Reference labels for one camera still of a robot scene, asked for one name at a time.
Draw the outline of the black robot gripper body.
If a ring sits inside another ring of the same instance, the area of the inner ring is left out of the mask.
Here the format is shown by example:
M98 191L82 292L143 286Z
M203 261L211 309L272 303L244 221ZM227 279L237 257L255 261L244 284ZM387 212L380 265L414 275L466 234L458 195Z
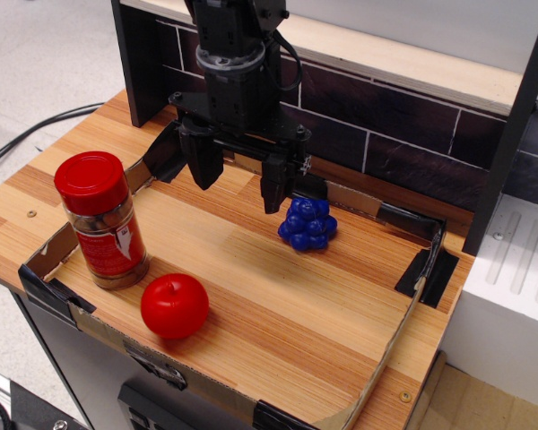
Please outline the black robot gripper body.
M310 131L288 116L281 107L285 91L300 84L282 85L282 53L279 43L255 43L243 53L220 52L198 46L197 66L204 73L203 92L174 91L169 103L178 110L179 121L193 116L219 129L214 141L246 157L262 161L281 154L292 174L310 169L306 144Z

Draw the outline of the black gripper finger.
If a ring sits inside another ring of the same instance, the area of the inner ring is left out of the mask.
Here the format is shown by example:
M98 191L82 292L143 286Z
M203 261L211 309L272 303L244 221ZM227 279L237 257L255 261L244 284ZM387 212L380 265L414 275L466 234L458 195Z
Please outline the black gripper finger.
M184 116L178 129L180 145L195 183L207 190L223 172L222 149L214 141L219 129L193 116Z
M266 213L279 211L291 179L291 165L283 155L272 153L262 161L260 186Z

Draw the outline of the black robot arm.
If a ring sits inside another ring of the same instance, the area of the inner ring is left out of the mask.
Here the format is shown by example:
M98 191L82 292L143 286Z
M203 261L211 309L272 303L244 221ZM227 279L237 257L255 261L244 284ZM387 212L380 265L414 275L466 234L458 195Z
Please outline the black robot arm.
M309 130L282 109L282 54L295 49L277 30L290 14L283 1L189 1L198 30L196 62L203 93L173 93L180 149L195 183L208 189L223 171L224 151L261 164L265 212L276 213L309 168Z

